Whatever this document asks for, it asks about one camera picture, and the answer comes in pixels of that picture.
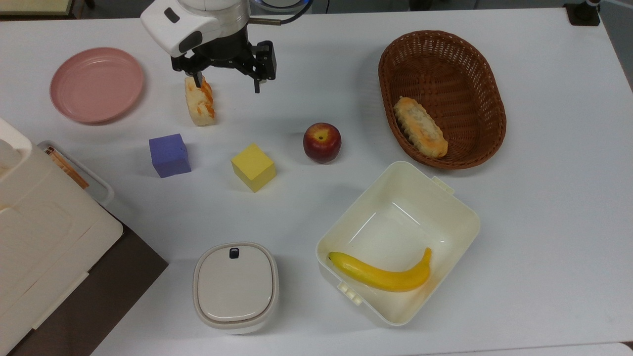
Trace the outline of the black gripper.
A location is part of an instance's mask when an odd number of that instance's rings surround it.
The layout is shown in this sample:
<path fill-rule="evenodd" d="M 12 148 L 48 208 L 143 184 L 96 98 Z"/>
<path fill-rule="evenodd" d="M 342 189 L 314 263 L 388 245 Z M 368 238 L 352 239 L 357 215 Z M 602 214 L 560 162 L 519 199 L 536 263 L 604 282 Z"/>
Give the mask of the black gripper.
<path fill-rule="evenodd" d="M 271 41 L 253 45 L 247 38 L 247 30 L 239 30 L 205 44 L 201 40 L 199 32 L 188 36 L 185 44 L 199 45 L 190 49 L 193 55 L 189 58 L 185 54 L 171 58 L 172 68 L 192 77 L 197 88 L 203 87 L 202 72 L 208 67 L 235 68 L 254 80 L 256 94 L 260 94 L 262 81 L 276 78 L 276 56 Z"/>

